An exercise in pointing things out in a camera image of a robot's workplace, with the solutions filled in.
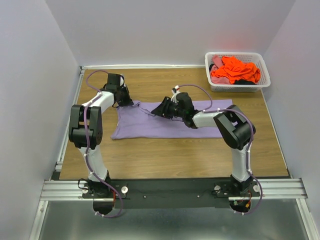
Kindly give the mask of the purple t shirt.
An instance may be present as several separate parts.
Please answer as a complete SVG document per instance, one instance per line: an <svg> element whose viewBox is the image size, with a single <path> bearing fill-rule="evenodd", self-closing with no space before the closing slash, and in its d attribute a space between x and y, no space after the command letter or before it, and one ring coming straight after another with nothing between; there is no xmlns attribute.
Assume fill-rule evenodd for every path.
<svg viewBox="0 0 320 240"><path fill-rule="evenodd" d="M117 127L111 135L112 140L155 138L218 138L222 135L217 127L201 127L192 129L181 120L170 120L154 116L151 111L159 106L158 102L141 102L135 100L131 106L117 108Z"/></svg>

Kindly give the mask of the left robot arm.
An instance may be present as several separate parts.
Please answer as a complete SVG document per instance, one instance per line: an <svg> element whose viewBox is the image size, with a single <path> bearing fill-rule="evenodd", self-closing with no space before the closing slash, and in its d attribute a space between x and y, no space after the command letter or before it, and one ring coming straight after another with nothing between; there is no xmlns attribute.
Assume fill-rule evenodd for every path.
<svg viewBox="0 0 320 240"><path fill-rule="evenodd" d="M107 73L107 82L102 88L89 84L96 95L83 104L74 104L70 109L68 128L69 141L80 151L88 170L88 190L93 190L99 197L107 197L110 192L119 196L110 185L110 176L101 154L100 144L103 140L103 113L115 105L132 106L125 78L121 74Z"/></svg>

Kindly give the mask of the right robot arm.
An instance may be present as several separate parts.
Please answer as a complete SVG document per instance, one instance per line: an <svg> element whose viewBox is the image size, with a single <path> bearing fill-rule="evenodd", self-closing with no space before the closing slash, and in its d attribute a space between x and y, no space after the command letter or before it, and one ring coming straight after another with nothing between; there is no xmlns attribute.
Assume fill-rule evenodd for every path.
<svg viewBox="0 0 320 240"><path fill-rule="evenodd" d="M151 113L166 119L180 118L191 129L217 127L232 154L228 192L241 196L249 190L253 182L250 150L256 129L236 105L213 111L197 110L188 93L176 92L172 97L166 96Z"/></svg>

